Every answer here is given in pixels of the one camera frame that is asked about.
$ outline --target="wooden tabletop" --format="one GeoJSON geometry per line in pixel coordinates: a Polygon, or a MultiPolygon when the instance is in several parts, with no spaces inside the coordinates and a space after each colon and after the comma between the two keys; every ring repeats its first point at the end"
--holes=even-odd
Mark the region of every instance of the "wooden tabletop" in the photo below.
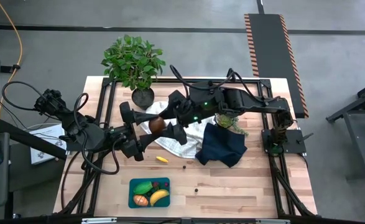
{"type": "MultiPolygon", "coordinates": [[[[103,77],[87,77],[84,92],[90,99],[83,109],[82,114],[95,116],[98,105],[99,93],[103,77]]],[[[286,79],[271,78],[274,96],[286,98],[289,102],[292,116],[294,111],[290,99],[286,79]]],[[[233,88],[243,88],[241,84],[227,84],[233,88]]],[[[248,85],[256,95],[255,85],[248,85]]],[[[155,101],[168,101],[168,95],[174,90],[182,93],[180,83],[153,83],[151,88],[155,91],[155,101]]],[[[132,91],[117,85],[114,96],[111,126],[122,125],[119,114],[119,104],[128,101],[130,107],[141,111],[131,101],[132,91]]],[[[105,117],[108,96],[104,101],[105,117]]],[[[275,209],[274,191],[270,177],[269,161],[263,152],[261,130],[263,129],[261,114],[245,113],[239,117],[239,126],[245,129],[249,136],[245,143],[247,151],[234,167],[228,168],[220,161],[210,161],[201,165],[196,159],[183,159],[162,149],[156,143],[150,144],[144,153],[144,161],[136,162],[134,158],[127,159],[121,152],[117,152],[120,163],[120,172],[117,175],[101,175],[98,199],[96,203],[96,216],[115,217],[196,217],[196,218],[273,218],[277,217],[275,209]],[[156,160],[161,156],[169,160],[168,164],[156,160]],[[128,207],[129,181],[133,178],[168,177],[170,179],[170,201],[167,208],[137,208],[128,207]]],[[[136,127],[137,135],[145,132],[136,127]]],[[[295,193],[307,208],[316,213],[312,188],[304,160],[298,155],[286,154],[286,163],[289,172],[290,184],[295,193]]],[[[83,171],[80,169],[83,159],[79,155],[66,179],[65,201],[74,196],[81,185],[83,171]]],[[[104,160],[104,169],[115,170],[111,154],[104,160]]],[[[284,209],[287,210],[285,191],[281,190],[284,209]]],[[[54,212],[61,209],[60,191],[58,191],[54,212]]]]}

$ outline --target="gray floor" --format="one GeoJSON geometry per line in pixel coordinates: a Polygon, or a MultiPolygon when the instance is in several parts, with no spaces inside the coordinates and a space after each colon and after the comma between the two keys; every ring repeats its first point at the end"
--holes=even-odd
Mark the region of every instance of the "gray floor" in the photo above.
{"type": "MultiPolygon", "coordinates": [[[[17,24],[119,27],[244,28],[243,14],[256,13],[255,0],[3,0],[17,24]]],[[[266,13],[283,14],[289,29],[365,30],[365,0],[264,0],[266,13]]],[[[0,11],[0,23],[7,23],[0,11]]],[[[68,105],[81,93],[87,75],[102,75],[103,50],[124,33],[22,31],[24,56],[15,80],[39,90],[58,89],[68,105]]],[[[183,75],[226,75],[229,67],[251,77],[245,34],[131,33],[164,49],[163,59],[183,75]]],[[[345,181],[361,170],[343,121],[325,117],[354,100],[365,86],[365,36],[291,35],[310,112],[300,119],[318,213],[328,218],[365,221],[365,181],[345,181]]],[[[0,59],[15,63],[13,31],[0,31],[0,59]]],[[[8,78],[2,75],[4,83],[8,78]]],[[[12,101],[32,106],[37,96],[21,86],[9,89],[12,101]]],[[[14,110],[26,125],[41,123],[35,113],[14,110]]],[[[11,121],[6,113],[3,119],[11,121]]],[[[59,180],[18,192],[15,210],[25,216],[49,214],[59,180]]]]}

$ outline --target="black plant pot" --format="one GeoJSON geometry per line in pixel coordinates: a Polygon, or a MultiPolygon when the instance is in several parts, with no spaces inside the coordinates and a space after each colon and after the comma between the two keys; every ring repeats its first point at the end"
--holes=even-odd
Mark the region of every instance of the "black plant pot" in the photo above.
{"type": "Polygon", "coordinates": [[[144,90],[135,89],[132,92],[131,98],[135,105],[139,106],[142,110],[146,110],[155,101],[155,93],[151,88],[144,90]]]}

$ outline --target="teal plate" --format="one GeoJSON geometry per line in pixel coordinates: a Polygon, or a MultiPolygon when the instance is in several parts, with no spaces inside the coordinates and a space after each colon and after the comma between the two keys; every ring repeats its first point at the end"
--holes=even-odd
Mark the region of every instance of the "teal plate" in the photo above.
{"type": "MultiPolygon", "coordinates": [[[[134,202],[134,188],[142,183],[142,182],[146,182],[146,181],[151,181],[153,182],[158,182],[159,183],[159,190],[160,189],[164,189],[164,190],[168,190],[168,192],[170,192],[170,179],[166,178],[166,177],[161,177],[161,178],[140,178],[140,179],[131,179],[130,180],[130,187],[129,187],[129,193],[128,193],[128,207],[130,208],[150,208],[150,196],[144,195],[145,198],[148,201],[148,205],[145,206],[138,206],[137,204],[135,204],[134,202]]],[[[164,197],[159,199],[153,207],[168,207],[170,205],[170,196],[164,197]]]]}

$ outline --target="navy towel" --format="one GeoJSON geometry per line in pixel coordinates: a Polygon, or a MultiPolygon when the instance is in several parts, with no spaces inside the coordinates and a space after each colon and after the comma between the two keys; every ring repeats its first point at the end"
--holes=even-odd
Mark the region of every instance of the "navy towel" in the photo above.
{"type": "Polygon", "coordinates": [[[219,160],[230,168],[239,162],[246,150],[243,134],[236,134],[208,123],[203,137],[203,146],[195,157],[203,165],[206,165],[209,160],[219,160]]]}

